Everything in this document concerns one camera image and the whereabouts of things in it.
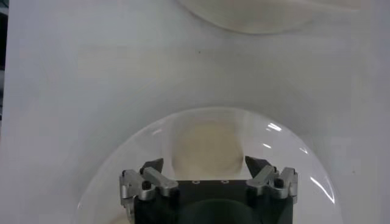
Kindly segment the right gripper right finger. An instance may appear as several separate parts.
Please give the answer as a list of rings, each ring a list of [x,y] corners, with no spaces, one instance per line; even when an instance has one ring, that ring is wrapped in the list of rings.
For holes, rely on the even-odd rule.
[[[292,198],[297,201],[298,173],[294,168],[285,167],[280,173],[265,159],[245,156],[244,160],[252,177],[246,185],[257,196],[269,195],[277,200]]]

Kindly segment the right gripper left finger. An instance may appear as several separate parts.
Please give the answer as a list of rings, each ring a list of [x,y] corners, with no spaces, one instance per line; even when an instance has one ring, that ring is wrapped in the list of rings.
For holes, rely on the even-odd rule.
[[[147,161],[139,171],[123,170],[119,176],[121,206],[127,214],[134,213],[134,201],[151,201],[158,192],[163,197],[170,197],[179,188],[179,183],[165,177],[161,172],[163,158]]]

